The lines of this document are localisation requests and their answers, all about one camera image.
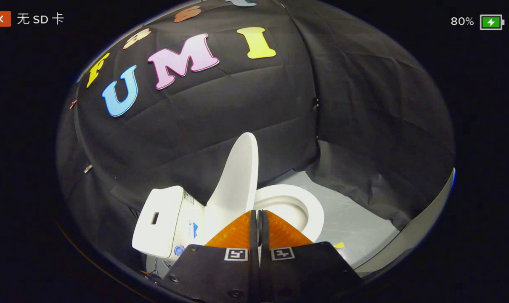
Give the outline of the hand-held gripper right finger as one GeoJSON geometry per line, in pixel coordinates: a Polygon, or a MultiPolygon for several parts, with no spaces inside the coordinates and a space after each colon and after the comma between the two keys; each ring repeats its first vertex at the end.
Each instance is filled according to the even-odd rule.
{"type": "Polygon", "coordinates": [[[329,242],[276,245],[284,224],[266,210],[257,217],[262,303],[335,303],[364,284],[329,242]]]}

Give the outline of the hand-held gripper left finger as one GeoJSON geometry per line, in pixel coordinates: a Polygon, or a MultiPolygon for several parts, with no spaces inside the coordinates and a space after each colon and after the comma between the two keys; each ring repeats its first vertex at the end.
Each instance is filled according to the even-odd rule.
{"type": "Polygon", "coordinates": [[[208,245],[186,246],[158,284],[185,303],[260,302],[256,212],[240,215],[208,245]]]}

